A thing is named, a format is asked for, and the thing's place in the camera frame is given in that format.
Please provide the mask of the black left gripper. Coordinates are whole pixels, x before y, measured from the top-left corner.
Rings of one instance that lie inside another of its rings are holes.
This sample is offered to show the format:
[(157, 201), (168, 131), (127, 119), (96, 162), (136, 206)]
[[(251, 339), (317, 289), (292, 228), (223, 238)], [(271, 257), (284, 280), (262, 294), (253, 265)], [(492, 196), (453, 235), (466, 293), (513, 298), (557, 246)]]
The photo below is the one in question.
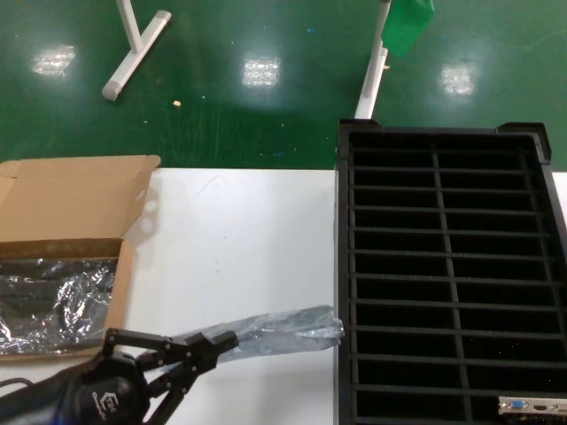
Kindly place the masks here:
[[(133, 356), (116, 346), (144, 348)], [(110, 328), (103, 354), (1, 397), (3, 424), (140, 424), (150, 400), (165, 394), (144, 424), (166, 424), (203, 374), (238, 346), (227, 331), (212, 339), (197, 333), (187, 340)], [(144, 372), (173, 365), (148, 382)]]

